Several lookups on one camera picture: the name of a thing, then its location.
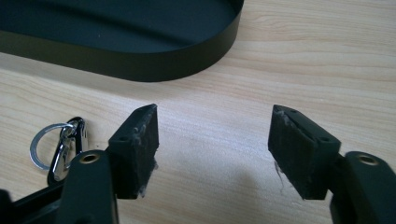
keyring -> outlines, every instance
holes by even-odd
[[[32,159],[32,162],[37,166],[38,168],[42,170],[49,170],[50,167],[46,164],[44,164],[38,157],[37,157],[37,145],[40,139],[48,132],[57,129],[57,128],[74,128],[73,124],[70,123],[56,123],[56,124],[51,124],[45,128],[43,128],[40,132],[38,132],[35,135],[35,138],[32,140],[32,144],[30,145],[30,158]]]

black tray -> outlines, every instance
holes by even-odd
[[[186,77],[233,44],[244,0],[0,0],[0,51],[135,81]]]

carabiner clip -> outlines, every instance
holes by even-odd
[[[48,166],[37,157],[37,144],[45,133],[56,128],[62,128],[62,130],[51,165]],[[86,151],[87,148],[86,123],[84,119],[76,117],[70,119],[67,123],[52,124],[41,130],[32,141],[30,156],[38,168],[49,170],[47,182],[52,185],[64,180],[70,167],[70,161],[79,153]]]

light wood grain surface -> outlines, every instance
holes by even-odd
[[[300,110],[396,170],[396,2],[246,0],[218,63],[191,77],[138,83],[0,54],[0,189],[46,187],[29,158],[43,127],[81,116],[90,148],[136,108],[157,104],[160,148],[147,195],[119,201],[120,223],[332,223],[303,201],[267,150],[273,104]],[[50,160],[57,133],[40,142]]]

